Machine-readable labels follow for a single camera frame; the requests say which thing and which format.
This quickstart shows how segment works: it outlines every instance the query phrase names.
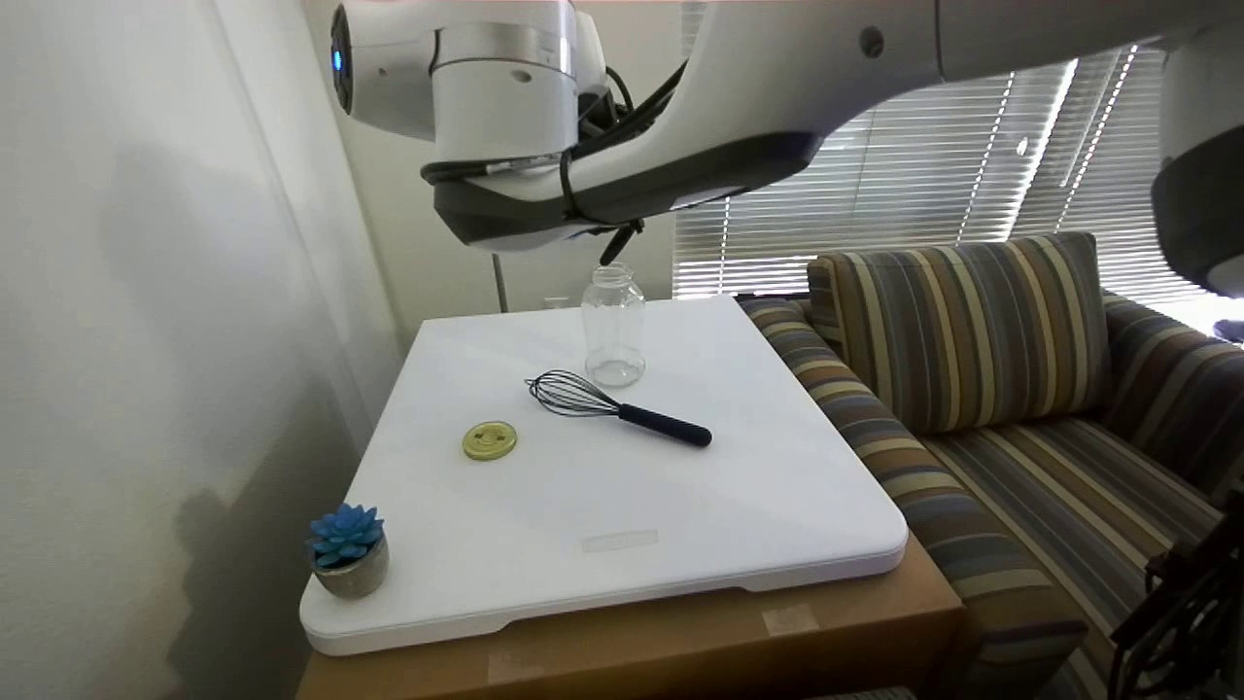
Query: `black handle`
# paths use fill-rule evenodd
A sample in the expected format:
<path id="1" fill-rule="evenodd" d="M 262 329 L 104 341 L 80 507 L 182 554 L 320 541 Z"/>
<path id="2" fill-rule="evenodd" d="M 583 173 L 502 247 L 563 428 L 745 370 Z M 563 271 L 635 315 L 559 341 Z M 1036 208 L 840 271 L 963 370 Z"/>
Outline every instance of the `black handle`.
<path id="1" fill-rule="evenodd" d="M 660 412 L 651 412 L 651 407 L 638 407 L 638 405 L 617 405 L 617 420 L 655 428 L 655 433 L 660 433 L 660 436 L 674 436 L 674 438 L 684 438 L 684 445 L 697 445 L 697 446 L 708 446 L 708 445 L 710 445 L 710 433 L 708 433 L 708 428 L 690 424 L 690 420 L 674 420 L 674 418 L 660 418 Z"/>

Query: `whisk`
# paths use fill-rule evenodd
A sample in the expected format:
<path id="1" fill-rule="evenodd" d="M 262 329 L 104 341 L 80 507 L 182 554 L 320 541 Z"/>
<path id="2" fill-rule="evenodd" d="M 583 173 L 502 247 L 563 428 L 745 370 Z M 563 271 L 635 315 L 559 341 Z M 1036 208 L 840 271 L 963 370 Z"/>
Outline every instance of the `whisk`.
<path id="1" fill-rule="evenodd" d="M 710 433 L 690 420 L 674 420 L 638 405 L 622 405 L 610 393 L 596 389 L 587 376 L 566 370 L 547 370 L 541 376 L 530 376 L 530 393 L 559 418 L 617 418 L 631 424 L 640 424 L 651 433 L 674 436 L 679 445 L 708 446 Z"/>

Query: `couch armrest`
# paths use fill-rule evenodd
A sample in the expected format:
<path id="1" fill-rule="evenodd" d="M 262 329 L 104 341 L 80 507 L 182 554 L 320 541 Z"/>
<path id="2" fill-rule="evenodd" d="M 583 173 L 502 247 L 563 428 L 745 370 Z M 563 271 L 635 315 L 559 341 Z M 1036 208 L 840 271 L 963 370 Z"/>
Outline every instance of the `couch armrest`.
<path id="1" fill-rule="evenodd" d="M 1244 473 L 1244 352 L 1142 305 L 1104 294 L 1113 375 L 1104 424 L 1223 507 Z"/>
<path id="2" fill-rule="evenodd" d="M 942 576 L 963 598 L 973 647 L 951 696 L 1023 696 L 1081 647 L 1085 624 L 1048 576 L 973 493 L 898 424 L 898 418 L 810 328 L 800 301 L 737 301 L 819 412 L 907 512 Z"/>

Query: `wall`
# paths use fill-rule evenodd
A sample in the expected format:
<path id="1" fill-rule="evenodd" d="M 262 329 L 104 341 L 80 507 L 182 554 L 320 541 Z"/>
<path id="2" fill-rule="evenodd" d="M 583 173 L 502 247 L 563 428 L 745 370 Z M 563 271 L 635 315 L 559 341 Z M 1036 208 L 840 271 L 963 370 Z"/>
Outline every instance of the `wall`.
<path id="1" fill-rule="evenodd" d="M 0 696 L 289 696 L 397 370 L 296 0 L 7 0 Z"/>
<path id="2" fill-rule="evenodd" d="M 336 0 L 303 0 L 320 55 L 325 55 L 325 27 Z M 579 0 L 600 25 L 607 59 L 640 100 L 679 62 L 679 5 L 678 0 Z M 437 218 L 432 186 L 421 166 L 432 160 L 428 143 L 379 134 L 341 117 L 341 139 L 364 204 L 373 247 L 385 267 L 389 301 L 399 335 L 411 339 L 421 319 L 498 310 L 493 259 Z M 502 276 L 508 306 L 547 306 L 579 301 L 590 266 L 607 243 L 566 243 L 537 254 L 507 254 Z M 674 218 L 655 218 L 622 257 L 651 294 L 674 289 Z"/>

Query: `couch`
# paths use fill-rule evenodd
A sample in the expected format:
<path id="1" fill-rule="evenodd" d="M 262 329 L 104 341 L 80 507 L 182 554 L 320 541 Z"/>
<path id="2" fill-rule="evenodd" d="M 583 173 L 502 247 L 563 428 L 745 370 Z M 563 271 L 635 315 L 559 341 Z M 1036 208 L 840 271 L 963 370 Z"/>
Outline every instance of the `couch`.
<path id="1" fill-rule="evenodd" d="M 1146 565 L 1244 471 L 1244 353 L 1100 293 L 1089 235 L 826 254 L 741 294 L 969 606 L 944 696 L 1104 696 Z"/>

